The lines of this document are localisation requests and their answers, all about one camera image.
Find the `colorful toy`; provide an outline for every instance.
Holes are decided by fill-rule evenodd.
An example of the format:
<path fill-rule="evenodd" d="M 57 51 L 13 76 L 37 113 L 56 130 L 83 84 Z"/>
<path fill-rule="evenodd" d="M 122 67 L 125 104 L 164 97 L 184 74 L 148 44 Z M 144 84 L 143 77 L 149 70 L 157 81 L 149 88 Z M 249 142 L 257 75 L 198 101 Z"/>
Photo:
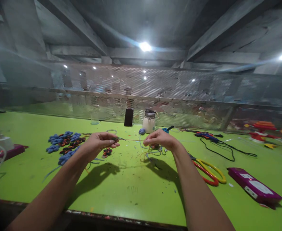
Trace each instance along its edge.
<path fill-rule="evenodd" d="M 278 136 L 273 136 L 265 133 L 265 130 L 272 130 L 276 131 L 277 128 L 272 124 L 272 122 L 266 122 L 266 121 L 258 121 L 255 124 L 252 125 L 252 127 L 255 127 L 258 129 L 257 132 L 251 132 L 249 133 L 251 137 L 250 140 L 257 142 L 257 143 L 264 143 L 266 141 L 266 137 L 268 138 L 279 138 Z"/>

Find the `pink power strip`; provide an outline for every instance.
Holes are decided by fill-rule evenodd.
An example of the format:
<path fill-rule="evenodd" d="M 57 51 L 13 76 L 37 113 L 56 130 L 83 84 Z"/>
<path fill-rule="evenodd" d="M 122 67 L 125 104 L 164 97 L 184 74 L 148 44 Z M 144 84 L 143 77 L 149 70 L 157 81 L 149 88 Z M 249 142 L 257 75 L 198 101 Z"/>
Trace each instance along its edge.
<path fill-rule="evenodd" d="M 12 157 L 14 156 L 17 156 L 21 153 L 23 153 L 25 151 L 25 147 L 23 145 L 20 145 L 20 144 L 14 144 L 14 148 L 12 150 L 9 150 L 6 154 L 6 158 L 4 161 L 8 160 L 8 159 L 11 159 Z M 3 151 L 0 151 L 0 162 L 3 158 Z"/>

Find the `purple power strip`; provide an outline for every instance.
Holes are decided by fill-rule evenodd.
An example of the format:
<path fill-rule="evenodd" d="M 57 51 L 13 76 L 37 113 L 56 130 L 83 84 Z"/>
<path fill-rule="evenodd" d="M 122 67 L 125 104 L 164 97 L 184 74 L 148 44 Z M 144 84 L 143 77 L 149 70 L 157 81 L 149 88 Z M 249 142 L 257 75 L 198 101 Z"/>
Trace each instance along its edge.
<path fill-rule="evenodd" d="M 258 203 L 275 208 L 282 197 L 242 168 L 228 168 L 228 174 Z"/>

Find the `phone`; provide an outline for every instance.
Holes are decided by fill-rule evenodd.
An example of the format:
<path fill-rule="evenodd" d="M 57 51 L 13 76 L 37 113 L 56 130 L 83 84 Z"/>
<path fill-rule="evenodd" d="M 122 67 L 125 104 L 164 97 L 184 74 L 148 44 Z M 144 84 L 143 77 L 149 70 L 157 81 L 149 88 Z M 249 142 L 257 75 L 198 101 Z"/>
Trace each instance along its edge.
<path fill-rule="evenodd" d="M 133 109 L 126 109 L 125 120 L 124 120 L 124 126 L 125 127 L 132 127 L 133 116 L 134 116 L 134 110 Z"/>

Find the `white charger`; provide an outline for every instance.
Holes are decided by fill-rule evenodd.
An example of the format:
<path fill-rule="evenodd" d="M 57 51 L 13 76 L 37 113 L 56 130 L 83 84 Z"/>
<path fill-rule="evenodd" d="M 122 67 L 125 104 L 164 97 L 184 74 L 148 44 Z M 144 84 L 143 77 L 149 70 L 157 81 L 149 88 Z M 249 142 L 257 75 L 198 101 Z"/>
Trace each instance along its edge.
<path fill-rule="evenodd" d="M 10 137 L 0 134 L 0 146 L 3 147 L 6 151 L 14 149 L 14 145 Z"/>

